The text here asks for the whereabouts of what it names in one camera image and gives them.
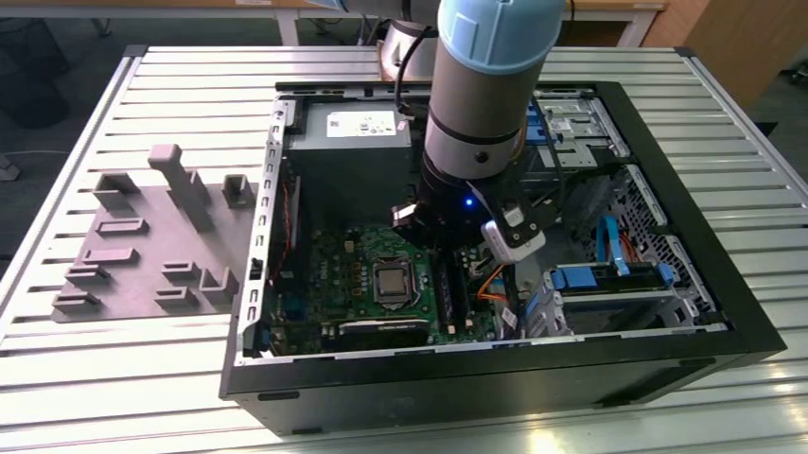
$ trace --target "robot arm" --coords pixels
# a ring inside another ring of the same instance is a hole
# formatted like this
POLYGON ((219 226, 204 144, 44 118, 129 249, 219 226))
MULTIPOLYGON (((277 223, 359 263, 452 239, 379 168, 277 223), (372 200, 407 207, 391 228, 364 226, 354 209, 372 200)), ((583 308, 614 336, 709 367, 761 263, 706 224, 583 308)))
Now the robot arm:
POLYGON ((424 241, 411 233, 416 225, 436 220, 440 228, 448 226, 446 236, 455 237, 462 237, 456 232, 463 225, 471 225, 491 246, 496 261, 519 261, 542 246, 542 227, 555 219, 553 210, 531 207, 520 195, 514 178, 519 166, 511 158, 522 147, 524 110, 561 31, 565 0, 311 2, 436 26, 439 43, 418 189, 422 206, 394 210, 394 227, 403 227, 396 231, 418 244, 424 241), (487 210, 483 220, 479 213, 464 209, 470 198, 487 210), (412 216, 422 219, 407 222, 412 216), (452 223, 462 225, 451 229, 452 223))

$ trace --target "blue drive bracket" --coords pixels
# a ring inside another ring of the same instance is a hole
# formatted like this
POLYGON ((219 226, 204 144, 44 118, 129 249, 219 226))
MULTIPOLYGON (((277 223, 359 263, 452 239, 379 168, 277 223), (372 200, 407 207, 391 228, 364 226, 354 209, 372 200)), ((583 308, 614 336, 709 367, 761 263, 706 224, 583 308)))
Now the blue drive bracket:
POLYGON ((622 247, 619 246, 619 231, 617 229, 617 219, 614 216, 603 216, 597 221, 597 229, 594 231, 595 240, 595 251, 598 262, 613 262, 617 267, 617 275, 627 276, 629 266, 622 258, 622 247), (609 243, 609 255, 606 257, 606 244, 609 243))
POLYGON ((553 288, 595 288, 597 280, 590 267, 561 268, 550 272, 553 288))
MULTIPOLYGON (((524 134, 524 145, 527 146, 546 146, 546 135, 542 128, 542 121, 537 112, 532 110, 532 106, 527 106, 526 111, 527 118, 527 133, 524 134)), ((558 142, 558 137, 553 138, 553 142, 558 142)))
POLYGON ((665 283, 665 286, 671 287, 673 283, 675 282, 675 276, 673 275, 673 270, 670 270, 670 267, 667 266, 666 263, 657 264, 657 272, 658 272, 658 277, 661 278, 662 282, 665 283))

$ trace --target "slotted aluminum table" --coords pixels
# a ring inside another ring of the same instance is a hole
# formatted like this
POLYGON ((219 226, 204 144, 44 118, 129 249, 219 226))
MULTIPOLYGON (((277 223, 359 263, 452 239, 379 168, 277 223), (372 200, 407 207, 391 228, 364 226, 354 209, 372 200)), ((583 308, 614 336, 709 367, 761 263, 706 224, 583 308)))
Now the slotted aluminum table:
POLYGON ((0 284, 0 450, 804 452, 808 191, 698 60, 670 49, 558 49, 542 78, 623 83, 788 343, 761 364, 630 409, 281 441, 217 398, 227 315, 49 321, 101 172, 164 184, 147 150, 176 143, 205 182, 235 172, 256 181, 273 83, 378 77, 359 47, 152 47, 122 59, 0 284))

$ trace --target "floor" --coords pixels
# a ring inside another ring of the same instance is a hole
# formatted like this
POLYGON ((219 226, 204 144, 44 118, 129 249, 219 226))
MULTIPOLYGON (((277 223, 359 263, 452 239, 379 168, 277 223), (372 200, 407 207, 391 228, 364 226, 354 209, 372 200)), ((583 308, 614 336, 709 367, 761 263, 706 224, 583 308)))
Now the floor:
MULTIPOLYGON (((57 81, 69 103, 69 116, 53 127, 29 131, 0 114, 0 153, 46 150, 69 152, 81 134, 105 83, 128 44, 151 45, 279 45, 271 20, 155 19, 114 20, 112 34, 98 38, 88 20, 48 21, 72 70, 57 81)), ((358 20, 321 25, 297 21, 301 45, 352 44, 358 20)), ((772 141, 802 178, 808 179, 808 86, 794 87, 777 79, 752 111, 754 121, 776 121, 772 141)), ((0 276, 28 231, 38 206, 64 163, 57 153, 9 156, 22 174, 13 183, 0 183, 0 276)))

